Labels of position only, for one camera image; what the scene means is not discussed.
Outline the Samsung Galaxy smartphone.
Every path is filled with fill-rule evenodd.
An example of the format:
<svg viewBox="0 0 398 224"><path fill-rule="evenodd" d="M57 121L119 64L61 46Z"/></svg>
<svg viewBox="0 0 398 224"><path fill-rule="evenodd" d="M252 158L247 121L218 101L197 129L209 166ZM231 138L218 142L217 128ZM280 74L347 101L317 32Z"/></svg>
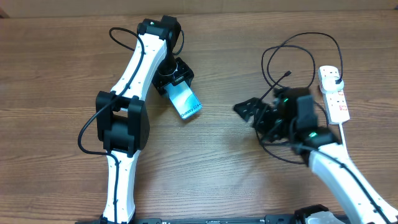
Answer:
<svg viewBox="0 0 398 224"><path fill-rule="evenodd" d="M165 87L166 93L182 119L188 119L202 109L202 104L186 81Z"/></svg>

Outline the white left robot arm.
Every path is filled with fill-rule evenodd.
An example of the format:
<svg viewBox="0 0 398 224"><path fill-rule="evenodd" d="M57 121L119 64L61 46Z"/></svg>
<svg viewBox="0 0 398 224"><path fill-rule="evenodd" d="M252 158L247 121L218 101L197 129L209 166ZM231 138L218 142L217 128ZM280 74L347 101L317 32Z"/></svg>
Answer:
<svg viewBox="0 0 398 224"><path fill-rule="evenodd" d="M99 223L134 221L137 161L150 133L146 108L150 86L171 101L182 119L202 108L190 88L192 69L173 52L182 33L175 17L144 19L134 33L136 48L122 77L111 91L96 97L98 139L108 160L108 196Z"/></svg>

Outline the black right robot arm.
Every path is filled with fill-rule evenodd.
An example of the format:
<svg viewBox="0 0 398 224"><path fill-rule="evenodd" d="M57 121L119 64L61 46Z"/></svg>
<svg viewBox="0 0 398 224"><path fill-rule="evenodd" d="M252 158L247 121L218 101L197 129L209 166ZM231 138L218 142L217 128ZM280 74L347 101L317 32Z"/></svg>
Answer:
<svg viewBox="0 0 398 224"><path fill-rule="evenodd" d="M234 105L243 120L253 120L262 147L288 147L330 189L351 223L397 223L397 209L369 184L336 134L319 126L308 88L274 90L274 102L251 98Z"/></svg>

